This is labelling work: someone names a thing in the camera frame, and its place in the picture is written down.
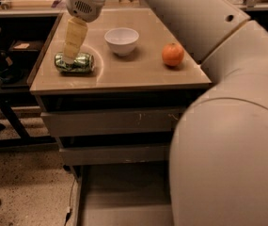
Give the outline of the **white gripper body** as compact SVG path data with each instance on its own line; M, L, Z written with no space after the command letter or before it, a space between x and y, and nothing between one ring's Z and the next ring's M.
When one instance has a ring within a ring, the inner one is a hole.
M102 11L105 0L66 0L66 8L73 17L87 23L95 21Z

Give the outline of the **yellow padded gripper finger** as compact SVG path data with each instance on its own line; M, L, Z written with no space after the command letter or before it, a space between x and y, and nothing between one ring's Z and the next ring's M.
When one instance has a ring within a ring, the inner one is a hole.
M68 20L63 46L63 61L72 64L77 58L87 35L87 23L77 17Z

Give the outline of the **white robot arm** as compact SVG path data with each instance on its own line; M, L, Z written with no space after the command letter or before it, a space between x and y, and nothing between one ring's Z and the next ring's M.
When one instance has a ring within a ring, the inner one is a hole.
M268 32L227 0L144 0L213 81L169 156L175 226L268 226Z

